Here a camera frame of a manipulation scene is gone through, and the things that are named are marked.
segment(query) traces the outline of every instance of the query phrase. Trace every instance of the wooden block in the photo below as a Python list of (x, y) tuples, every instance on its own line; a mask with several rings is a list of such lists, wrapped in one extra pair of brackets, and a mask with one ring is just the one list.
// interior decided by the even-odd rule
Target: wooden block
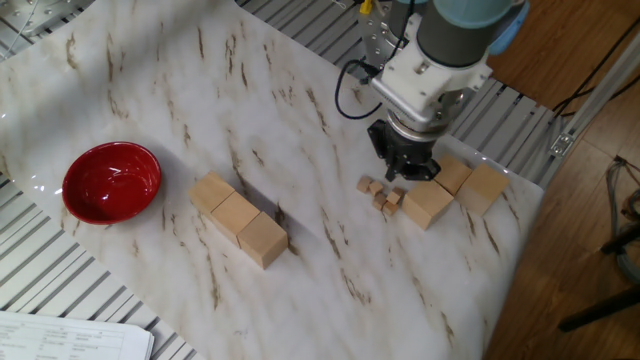
[(371, 178), (368, 176), (363, 176), (360, 178), (360, 181), (358, 181), (358, 185), (356, 186), (356, 189), (358, 189), (358, 191), (360, 191), (363, 194), (366, 194), (369, 191), (369, 185), (371, 184)]
[(261, 212), (239, 234), (240, 247), (266, 269), (289, 246), (286, 231)]
[(404, 196), (404, 190), (399, 187), (393, 188), (389, 195), (387, 195), (387, 201), (392, 203), (393, 205), (398, 205), (402, 197)]
[(383, 193), (379, 193), (373, 198), (372, 205), (374, 208), (376, 208), (376, 210), (380, 211), (382, 210), (385, 202), (387, 202), (387, 197), (384, 196)]
[(449, 194), (456, 196), (464, 181), (471, 175), (472, 170), (448, 154), (438, 160), (438, 164), (442, 170), (436, 175), (436, 182)]
[(425, 181), (404, 196), (402, 210), (422, 230), (426, 230), (452, 201), (453, 196), (437, 182)]
[(253, 206), (242, 195), (234, 192), (225, 201), (220, 204), (211, 216), (213, 223), (218, 230), (224, 234), (232, 243), (240, 247), (238, 242), (238, 234), (249, 223), (260, 214), (255, 206)]
[(509, 185), (509, 179), (487, 164), (480, 164), (462, 184), (456, 200), (482, 216)]
[(369, 191), (371, 191), (371, 195), (376, 196), (380, 192), (384, 190), (384, 185), (382, 185), (379, 181), (374, 181), (369, 184)]
[(382, 207), (382, 212), (391, 216), (395, 214), (396, 211), (398, 211), (398, 208), (400, 208), (400, 206), (398, 206), (397, 204), (390, 203), (387, 201), (386, 203), (384, 203), (384, 206)]
[(211, 212), (234, 192), (235, 190), (231, 185), (211, 171), (193, 185), (188, 194), (196, 209), (213, 221)]

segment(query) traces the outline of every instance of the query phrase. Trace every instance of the paper sheet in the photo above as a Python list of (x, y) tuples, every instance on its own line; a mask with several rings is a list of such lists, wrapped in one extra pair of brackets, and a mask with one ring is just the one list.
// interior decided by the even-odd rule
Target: paper sheet
[(0, 360), (147, 360), (152, 345), (133, 325), (0, 311)]

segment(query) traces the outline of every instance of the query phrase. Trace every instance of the marble table surface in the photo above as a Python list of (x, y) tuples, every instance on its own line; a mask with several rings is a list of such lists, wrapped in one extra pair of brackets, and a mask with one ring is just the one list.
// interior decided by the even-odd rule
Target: marble table surface
[[(205, 358), (480, 359), (543, 191), (501, 169), (484, 217), (454, 202), (426, 232), (375, 211), (355, 190), (385, 171), (375, 117), (339, 116), (337, 75), (231, 0), (99, 0), (0, 65), (0, 171)], [(376, 101), (356, 83), (357, 114)], [(114, 140), (158, 157), (162, 189), (130, 221), (81, 223), (62, 179)], [(443, 152), (498, 169), (448, 136)], [(266, 271), (189, 203), (209, 170), (289, 232)]]

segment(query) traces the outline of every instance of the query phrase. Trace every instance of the red ceramic bowl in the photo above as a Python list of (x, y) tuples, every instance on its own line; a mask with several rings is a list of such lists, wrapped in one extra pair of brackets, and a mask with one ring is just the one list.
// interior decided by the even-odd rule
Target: red ceramic bowl
[(89, 224), (131, 219), (158, 193), (162, 173), (153, 154), (129, 142), (102, 144), (82, 154), (62, 183), (62, 200)]

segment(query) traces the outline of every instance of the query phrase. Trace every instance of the black metal frame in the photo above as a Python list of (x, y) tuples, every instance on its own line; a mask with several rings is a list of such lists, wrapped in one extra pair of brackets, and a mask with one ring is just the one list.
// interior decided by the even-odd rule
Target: black metal frame
[[(604, 244), (600, 251), (604, 254), (617, 253), (625, 245), (638, 238), (640, 238), (640, 222), (632, 225), (622, 234)], [(563, 332), (573, 331), (638, 303), (640, 303), (640, 285), (635, 285), (628, 290), (562, 319), (558, 324), (558, 329)]]

